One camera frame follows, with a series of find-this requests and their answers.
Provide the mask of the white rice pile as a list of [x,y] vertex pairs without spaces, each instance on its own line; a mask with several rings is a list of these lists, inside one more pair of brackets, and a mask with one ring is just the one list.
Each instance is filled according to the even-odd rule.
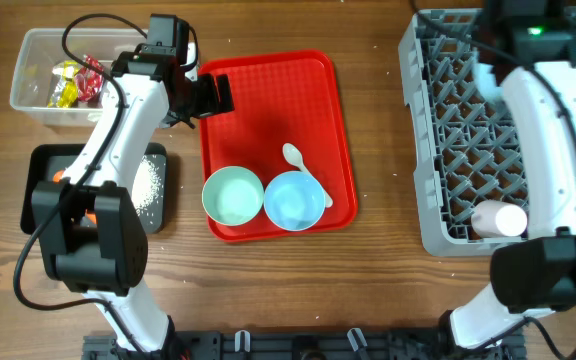
[[162,224],[167,158],[162,154],[144,155],[138,167],[131,199],[147,232],[156,232]]

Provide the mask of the red snack wrapper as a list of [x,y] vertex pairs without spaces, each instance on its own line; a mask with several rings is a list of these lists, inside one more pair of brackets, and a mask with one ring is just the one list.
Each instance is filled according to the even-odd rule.
[[101,93],[105,79],[96,70],[103,72],[104,67],[97,59],[89,55],[84,56],[84,62],[93,67],[93,70],[82,67],[75,74],[73,81],[77,88],[77,99],[80,102],[89,103]]

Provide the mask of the mint green bowl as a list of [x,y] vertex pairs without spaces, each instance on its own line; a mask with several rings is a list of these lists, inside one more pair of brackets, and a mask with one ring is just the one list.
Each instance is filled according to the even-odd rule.
[[202,189],[202,205],[210,219],[225,226],[240,226],[260,212],[264,187],[249,169],[227,166],[210,175]]

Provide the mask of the white plastic spoon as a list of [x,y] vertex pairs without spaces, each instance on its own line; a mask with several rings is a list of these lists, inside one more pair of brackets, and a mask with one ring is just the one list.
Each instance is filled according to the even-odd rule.
[[[283,154],[285,161],[288,164],[296,167],[301,172],[313,177],[313,175],[311,174],[311,172],[308,170],[308,168],[306,167],[306,165],[304,163],[302,153],[299,151],[299,149],[296,146],[294,146],[291,143],[284,143],[282,146],[282,154]],[[324,195],[325,195],[325,207],[331,208],[334,204],[332,197],[328,194],[327,191],[325,191],[325,189],[324,189]]]

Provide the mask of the yellow foil wrapper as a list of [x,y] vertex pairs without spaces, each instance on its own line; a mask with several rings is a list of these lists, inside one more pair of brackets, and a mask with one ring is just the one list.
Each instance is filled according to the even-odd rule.
[[74,76],[80,69],[81,66],[72,60],[60,62],[52,68],[56,83],[48,100],[49,108],[70,108],[75,104],[78,93]]

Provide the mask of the light blue bowl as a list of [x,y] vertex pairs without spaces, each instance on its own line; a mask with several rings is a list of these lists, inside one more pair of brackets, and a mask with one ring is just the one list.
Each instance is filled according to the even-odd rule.
[[313,227],[326,210],[326,195],[321,184],[301,171],[277,175],[264,193],[264,211],[282,230],[299,232]]

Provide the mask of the orange carrot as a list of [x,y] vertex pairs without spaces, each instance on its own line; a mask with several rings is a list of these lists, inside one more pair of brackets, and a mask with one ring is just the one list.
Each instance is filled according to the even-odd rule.
[[[62,179],[63,174],[64,174],[64,170],[59,170],[59,171],[57,171],[57,172],[53,175],[52,181],[55,182],[55,183],[58,183],[58,182]],[[86,211],[85,211],[85,217],[86,217],[92,224],[94,224],[94,225],[97,224],[97,218],[96,218],[96,215],[95,215],[94,212],[89,211],[89,210],[86,210]]]

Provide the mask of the pink plastic cup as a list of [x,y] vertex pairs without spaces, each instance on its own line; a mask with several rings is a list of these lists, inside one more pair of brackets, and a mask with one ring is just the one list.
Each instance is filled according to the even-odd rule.
[[475,206],[471,225],[483,238],[517,237],[527,229],[528,217],[517,205],[486,200]]

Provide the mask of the white napkin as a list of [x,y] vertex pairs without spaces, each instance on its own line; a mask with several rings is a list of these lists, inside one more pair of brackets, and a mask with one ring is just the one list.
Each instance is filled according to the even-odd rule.
[[95,103],[94,106],[90,106],[87,108],[88,115],[87,120],[91,123],[97,123],[103,114],[103,106],[101,103]]

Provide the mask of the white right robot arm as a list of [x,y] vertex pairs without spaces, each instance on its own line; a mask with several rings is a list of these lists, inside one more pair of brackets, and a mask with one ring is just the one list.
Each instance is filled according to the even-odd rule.
[[494,252],[489,284],[450,314],[454,345],[480,351],[576,306],[576,43],[561,1],[488,1],[470,43],[479,92],[515,123],[528,238]]

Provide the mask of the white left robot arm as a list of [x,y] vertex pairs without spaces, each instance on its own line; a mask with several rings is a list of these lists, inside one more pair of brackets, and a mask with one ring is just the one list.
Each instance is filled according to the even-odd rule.
[[187,359],[172,319],[155,303],[143,276],[147,235],[131,190],[154,131],[233,111],[226,76],[188,75],[199,58],[194,28],[175,15],[154,14],[145,42],[100,74],[109,91],[88,142],[58,182],[38,182],[29,200],[34,230],[17,260],[13,289],[25,306],[21,274],[34,244],[47,276],[94,304],[116,334],[112,351],[128,359]]

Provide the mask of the clear plastic waste bin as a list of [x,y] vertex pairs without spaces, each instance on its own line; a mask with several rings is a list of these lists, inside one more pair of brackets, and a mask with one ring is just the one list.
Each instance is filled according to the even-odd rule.
[[[13,109],[23,112],[47,126],[93,126],[87,120],[90,105],[71,108],[49,108],[48,100],[56,83],[52,68],[68,57],[61,40],[62,28],[29,30],[22,42],[12,79],[9,102]],[[132,51],[145,41],[134,29],[75,28],[68,34],[67,46],[74,54],[90,55],[109,68],[124,51]]]

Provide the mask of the black waste tray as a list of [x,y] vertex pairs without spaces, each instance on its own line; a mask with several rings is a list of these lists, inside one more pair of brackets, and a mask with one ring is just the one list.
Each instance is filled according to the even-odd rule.
[[[30,235],[36,228],[31,197],[37,183],[56,180],[55,175],[66,170],[83,148],[83,144],[44,144],[33,150],[20,220],[23,233]],[[167,160],[162,144],[149,143],[131,190],[134,207],[147,234],[158,232],[164,223]]]

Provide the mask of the grey dishwasher rack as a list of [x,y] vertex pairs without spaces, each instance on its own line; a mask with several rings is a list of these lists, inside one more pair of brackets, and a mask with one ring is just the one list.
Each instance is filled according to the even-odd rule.
[[414,125],[422,243],[435,256],[486,256],[528,238],[527,229],[483,238],[471,225],[475,206],[486,200],[529,211],[515,123],[504,102],[478,89],[470,37],[482,9],[416,10],[398,49]]

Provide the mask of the red serving tray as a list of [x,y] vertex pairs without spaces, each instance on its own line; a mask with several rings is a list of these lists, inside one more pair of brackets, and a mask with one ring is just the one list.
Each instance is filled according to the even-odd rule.
[[234,104],[199,124],[203,176],[241,166],[268,184],[291,170],[282,153],[291,143],[333,200],[311,232],[351,224],[358,196],[332,60],[299,50],[214,60],[200,72],[227,76]]

